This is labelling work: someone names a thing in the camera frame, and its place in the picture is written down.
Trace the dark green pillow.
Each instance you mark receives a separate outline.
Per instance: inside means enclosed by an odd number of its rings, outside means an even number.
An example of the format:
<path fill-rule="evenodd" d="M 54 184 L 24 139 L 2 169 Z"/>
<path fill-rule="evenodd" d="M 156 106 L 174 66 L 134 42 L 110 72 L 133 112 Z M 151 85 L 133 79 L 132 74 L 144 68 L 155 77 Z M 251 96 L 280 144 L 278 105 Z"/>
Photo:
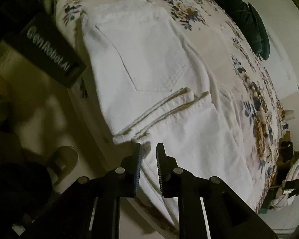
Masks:
<path fill-rule="evenodd" d="M 251 3 L 243 0 L 214 0 L 236 23 L 252 51 L 268 60 L 270 43 L 264 23 Z"/>

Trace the white slipper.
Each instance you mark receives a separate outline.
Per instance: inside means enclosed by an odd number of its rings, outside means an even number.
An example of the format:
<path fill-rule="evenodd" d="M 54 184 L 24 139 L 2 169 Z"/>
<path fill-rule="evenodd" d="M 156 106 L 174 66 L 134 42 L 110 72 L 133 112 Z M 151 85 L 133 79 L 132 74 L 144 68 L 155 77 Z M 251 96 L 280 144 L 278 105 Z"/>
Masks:
<path fill-rule="evenodd" d="M 79 159 L 77 150 L 72 146 L 59 147 L 47 160 L 47 169 L 53 186 L 57 186 L 75 168 Z"/>

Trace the floral bed blanket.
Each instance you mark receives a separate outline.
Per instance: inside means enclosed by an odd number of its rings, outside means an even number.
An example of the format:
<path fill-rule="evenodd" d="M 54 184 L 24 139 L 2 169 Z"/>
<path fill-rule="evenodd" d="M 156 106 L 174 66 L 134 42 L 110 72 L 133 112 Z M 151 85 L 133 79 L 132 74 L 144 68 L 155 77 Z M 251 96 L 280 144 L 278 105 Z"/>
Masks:
<path fill-rule="evenodd" d="M 100 109 L 90 57 L 81 36 L 86 9 L 125 0 L 57 0 L 56 22 L 87 64 L 69 90 L 76 113 L 109 166 L 128 155 L 135 142 L 116 145 Z M 278 98 L 262 60 L 253 53 L 236 23 L 214 0 L 146 0 L 164 8 L 199 53 L 205 66 L 235 100 L 253 189 L 244 200 L 258 211 L 276 174 Z"/>

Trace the clothes pile on chair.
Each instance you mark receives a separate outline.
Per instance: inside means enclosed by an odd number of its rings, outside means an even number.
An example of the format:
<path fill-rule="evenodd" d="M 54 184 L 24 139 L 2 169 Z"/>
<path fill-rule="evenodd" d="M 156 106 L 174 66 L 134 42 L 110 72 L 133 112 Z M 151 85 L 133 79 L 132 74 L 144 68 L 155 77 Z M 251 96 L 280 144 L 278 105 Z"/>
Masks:
<path fill-rule="evenodd" d="M 271 195 L 268 204 L 270 210 L 279 210 L 290 206 L 299 195 L 299 151 L 295 151 L 293 158 L 280 168 L 276 183 L 271 186 Z"/>

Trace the white pants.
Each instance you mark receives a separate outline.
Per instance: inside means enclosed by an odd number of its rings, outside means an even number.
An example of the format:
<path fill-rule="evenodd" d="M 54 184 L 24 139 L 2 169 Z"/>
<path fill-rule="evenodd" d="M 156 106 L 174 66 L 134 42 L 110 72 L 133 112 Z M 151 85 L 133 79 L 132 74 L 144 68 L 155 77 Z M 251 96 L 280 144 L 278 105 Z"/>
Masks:
<path fill-rule="evenodd" d="M 86 9 L 81 36 L 113 142 L 143 144 L 140 188 L 173 225 L 160 193 L 156 146 L 195 176 L 220 177 L 243 200 L 253 182 L 233 95 L 205 66 L 169 13 L 146 0 Z"/>

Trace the white headboard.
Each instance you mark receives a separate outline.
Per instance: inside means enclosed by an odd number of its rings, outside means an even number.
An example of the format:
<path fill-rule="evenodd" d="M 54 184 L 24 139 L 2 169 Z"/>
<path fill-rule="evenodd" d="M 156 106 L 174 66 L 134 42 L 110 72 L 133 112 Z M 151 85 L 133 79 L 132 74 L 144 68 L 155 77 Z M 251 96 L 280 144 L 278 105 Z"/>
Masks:
<path fill-rule="evenodd" d="M 266 31 L 270 44 L 269 58 L 263 62 L 279 99 L 299 91 L 299 83 L 286 50 L 272 28 Z"/>

